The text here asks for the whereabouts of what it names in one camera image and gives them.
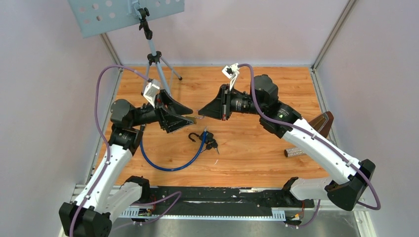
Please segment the black keys bunch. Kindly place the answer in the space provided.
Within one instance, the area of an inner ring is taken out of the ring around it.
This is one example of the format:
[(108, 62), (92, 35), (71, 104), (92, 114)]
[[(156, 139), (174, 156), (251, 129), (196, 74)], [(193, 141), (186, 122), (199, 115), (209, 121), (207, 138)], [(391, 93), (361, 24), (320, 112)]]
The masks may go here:
[(211, 150), (211, 149), (215, 149), (215, 151), (217, 152), (217, 154), (219, 155), (219, 150), (218, 150), (218, 143), (215, 139), (211, 138), (208, 140), (207, 144), (206, 144), (206, 149), (207, 150)]

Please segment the brass padlock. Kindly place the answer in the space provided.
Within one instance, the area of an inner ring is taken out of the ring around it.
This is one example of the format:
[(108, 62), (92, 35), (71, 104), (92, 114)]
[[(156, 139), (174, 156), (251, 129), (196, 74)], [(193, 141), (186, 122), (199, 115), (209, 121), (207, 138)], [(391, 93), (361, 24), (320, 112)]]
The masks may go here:
[(205, 118), (205, 116), (202, 116), (202, 115), (197, 115), (197, 116), (196, 115), (187, 115), (187, 116), (184, 116), (184, 117), (186, 119), (191, 120), (193, 122), (193, 124), (197, 124), (200, 119)]

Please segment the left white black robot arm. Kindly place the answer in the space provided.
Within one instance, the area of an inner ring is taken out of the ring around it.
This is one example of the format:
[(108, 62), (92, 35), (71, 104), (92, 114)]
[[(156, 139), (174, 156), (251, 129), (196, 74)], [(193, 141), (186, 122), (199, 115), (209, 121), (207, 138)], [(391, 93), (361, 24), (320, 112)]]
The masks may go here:
[(110, 192), (120, 173), (133, 158), (143, 131), (137, 126), (159, 123), (166, 133), (194, 124), (193, 110), (175, 101), (166, 90), (153, 97), (154, 102), (135, 107), (125, 99), (111, 105), (112, 132), (105, 141), (106, 152), (82, 192), (72, 203), (59, 209), (64, 234), (68, 237), (107, 237), (114, 221), (134, 202), (151, 199), (149, 180), (131, 176), (114, 194)]

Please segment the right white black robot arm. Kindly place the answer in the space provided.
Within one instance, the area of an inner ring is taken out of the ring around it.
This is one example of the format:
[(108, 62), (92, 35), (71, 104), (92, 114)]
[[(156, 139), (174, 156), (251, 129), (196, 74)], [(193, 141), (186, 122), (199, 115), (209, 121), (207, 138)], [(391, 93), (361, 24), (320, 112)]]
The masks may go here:
[(251, 88), (252, 92), (246, 93), (222, 84), (216, 97), (198, 114), (228, 120), (233, 112), (257, 114), (261, 109), (259, 122), (265, 130), (300, 148), (328, 173), (327, 178), (291, 178), (283, 186), (283, 202), (295, 206), (301, 200), (327, 198), (352, 211), (371, 184), (376, 165), (346, 154), (317, 132), (300, 113), (279, 100), (279, 89), (268, 75), (256, 76)]

